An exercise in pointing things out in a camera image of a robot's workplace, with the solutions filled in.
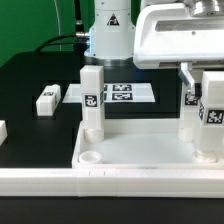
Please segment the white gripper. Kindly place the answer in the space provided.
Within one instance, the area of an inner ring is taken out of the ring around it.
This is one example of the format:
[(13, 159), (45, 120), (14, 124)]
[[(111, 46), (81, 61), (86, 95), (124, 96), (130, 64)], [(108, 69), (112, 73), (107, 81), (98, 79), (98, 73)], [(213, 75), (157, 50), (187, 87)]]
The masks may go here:
[(224, 59), (224, 13), (192, 16), (184, 3), (145, 7), (136, 23), (134, 64), (156, 69), (180, 63), (178, 75), (190, 100), (201, 98), (202, 71), (191, 63)]

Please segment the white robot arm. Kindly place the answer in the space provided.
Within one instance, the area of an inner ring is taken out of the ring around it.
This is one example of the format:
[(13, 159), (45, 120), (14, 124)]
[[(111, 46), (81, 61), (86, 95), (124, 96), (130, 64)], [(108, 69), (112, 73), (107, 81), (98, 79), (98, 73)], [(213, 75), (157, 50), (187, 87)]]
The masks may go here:
[(94, 0), (87, 57), (104, 63), (132, 59), (141, 69), (177, 67), (191, 98), (201, 96), (192, 70), (224, 65), (224, 0)]

